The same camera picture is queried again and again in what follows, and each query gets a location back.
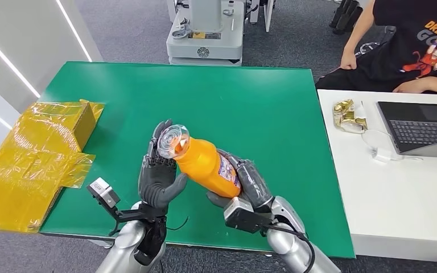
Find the person's left hand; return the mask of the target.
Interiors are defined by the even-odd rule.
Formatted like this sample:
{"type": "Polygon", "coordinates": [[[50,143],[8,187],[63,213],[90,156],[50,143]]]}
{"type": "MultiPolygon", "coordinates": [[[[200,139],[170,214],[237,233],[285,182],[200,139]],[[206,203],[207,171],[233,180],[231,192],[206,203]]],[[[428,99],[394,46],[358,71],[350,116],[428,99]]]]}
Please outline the person's left hand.
{"type": "Polygon", "coordinates": [[[427,77],[427,78],[419,78],[416,80],[403,82],[393,90],[393,93],[419,94],[429,89],[430,89],[430,79],[427,77]]]}

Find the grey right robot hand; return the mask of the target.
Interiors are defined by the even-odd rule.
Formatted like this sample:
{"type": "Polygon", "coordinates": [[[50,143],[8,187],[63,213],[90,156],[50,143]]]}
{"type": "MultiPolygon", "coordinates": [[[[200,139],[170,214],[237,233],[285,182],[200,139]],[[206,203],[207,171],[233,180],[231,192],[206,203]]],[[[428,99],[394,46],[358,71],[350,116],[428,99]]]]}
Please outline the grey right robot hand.
{"type": "Polygon", "coordinates": [[[218,149],[217,151],[230,161],[237,173],[238,181],[241,185],[239,198],[250,202],[256,212],[269,212],[269,203],[273,200],[274,196],[271,194],[255,164],[249,159],[241,159],[224,150],[218,149]]]}

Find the person's right hand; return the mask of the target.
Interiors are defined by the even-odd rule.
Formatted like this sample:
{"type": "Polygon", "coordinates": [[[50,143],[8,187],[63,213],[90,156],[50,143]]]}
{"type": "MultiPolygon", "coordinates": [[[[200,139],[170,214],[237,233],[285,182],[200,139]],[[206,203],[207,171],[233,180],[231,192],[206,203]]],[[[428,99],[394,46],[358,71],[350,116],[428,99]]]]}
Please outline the person's right hand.
{"type": "Polygon", "coordinates": [[[349,45],[346,45],[344,47],[341,57],[340,68],[345,70],[352,70],[357,68],[354,47],[351,47],[349,45]]]}

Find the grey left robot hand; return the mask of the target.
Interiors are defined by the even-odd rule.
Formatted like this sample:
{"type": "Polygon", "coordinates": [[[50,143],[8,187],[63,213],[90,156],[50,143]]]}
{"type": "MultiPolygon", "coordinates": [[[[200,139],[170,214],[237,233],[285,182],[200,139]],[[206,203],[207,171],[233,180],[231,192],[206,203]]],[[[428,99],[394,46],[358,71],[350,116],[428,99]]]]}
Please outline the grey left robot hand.
{"type": "Polygon", "coordinates": [[[170,202],[185,189],[188,176],[177,174],[177,164],[158,152],[161,133],[173,124],[171,119],[161,121],[152,134],[148,150],[143,156],[138,178],[138,192],[141,200],[153,208],[167,208],[170,202]]]}

